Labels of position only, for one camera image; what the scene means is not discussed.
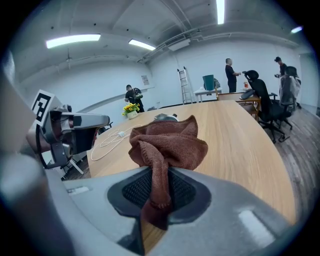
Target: sticker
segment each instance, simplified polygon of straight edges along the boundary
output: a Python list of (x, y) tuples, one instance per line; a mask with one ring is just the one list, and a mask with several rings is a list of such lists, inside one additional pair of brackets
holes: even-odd
[(39, 90), (32, 104), (32, 111), (36, 114), (35, 123), (41, 127), (44, 125), (54, 95), (44, 90)]

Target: mesh pad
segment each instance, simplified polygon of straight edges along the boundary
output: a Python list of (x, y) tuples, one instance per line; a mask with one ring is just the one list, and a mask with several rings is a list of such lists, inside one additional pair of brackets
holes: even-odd
[[(169, 193), (173, 211), (190, 204), (196, 196), (196, 189), (191, 184), (168, 171)], [(145, 205), (151, 193), (152, 172), (149, 171), (122, 189), (122, 195), (140, 209)]]

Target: white wall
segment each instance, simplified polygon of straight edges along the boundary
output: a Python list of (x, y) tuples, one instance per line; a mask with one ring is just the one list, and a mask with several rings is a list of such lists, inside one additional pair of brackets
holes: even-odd
[[(301, 75), (299, 55), (295, 50), (272, 43), (243, 40), (200, 42), (175, 52), (166, 52), (151, 61), (149, 66), (160, 105), (169, 106), (182, 103), (177, 69), (183, 66), (187, 68), (192, 91), (203, 86), (203, 76), (214, 75), (221, 84), (222, 92), (228, 93), (226, 58), (233, 59), (235, 72), (256, 70), (268, 91), (278, 94), (278, 79), (274, 77), (280, 72), (279, 65), (274, 61), (277, 56), (288, 66), (296, 67), (298, 75)], [(243, 75), (237, 77), (237, 92), (242, 92), (244, 81), (247, 80)], [(203, 100), (215, 98), (215, 95), (204, 96)]]
[[(144, 85), (141, 76), (147, 75), (150, 85)], [(29, 105), (32, 104), (39, 89), (57, 96), (63, 104), (72, 106), (73, 112), (78, 112), (106, 99), (126, 93), (126, 85), (132, 85), (141, 90), (150, 88), (143, 93), (143, 105), (145, 110), (157, 106), (155, 86), (149, 68), (144, 64), (133, 62), (98, 62), (82, 66), (71, 67), (60, 73), (48, 73), (42, 70), (40, 73), (24, 80), (21, 92)], [(124, 95), (118, 100), (96, 109), (90, 109), (89, 113), (104, 114), (111, 118), (114, 124), (125, 120), (122, 116), (123, 107), (126, 105)]]
[(320, 80), (317, 59), (314, 53), (300, 55), (301, 62), (301, 103), (319, 106)]

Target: flower pot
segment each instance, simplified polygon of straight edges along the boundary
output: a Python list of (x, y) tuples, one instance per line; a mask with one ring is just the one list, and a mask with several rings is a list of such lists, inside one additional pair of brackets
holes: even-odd
[(137, 111), (132, 111), (132, 112), (126, 114), (126, 115), (127, 115), (127, 117), (129, 119), (133, 119), (133, 118), (136, 118), (138, 116), (138, 113), (137, 113)]

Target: ceiling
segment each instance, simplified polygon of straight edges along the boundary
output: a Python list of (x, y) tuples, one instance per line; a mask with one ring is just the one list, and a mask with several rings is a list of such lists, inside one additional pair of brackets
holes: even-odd
[[(167, 51), (164, 42), (187, 38), (250, 37), (259, 34), (292, 46), (296, 24), (272, 0), (225, 0), (224, 24), (217, 25), (216, 0), (51, 0), (39, 6), (12, 41), (18, 79), (39, 70), (108, 60), (148, 61)], [(99, 41), (47, 49), (45, 41), (68, 35), (101, 34)], [(157, 49), (128, 44), (135, 39)]]

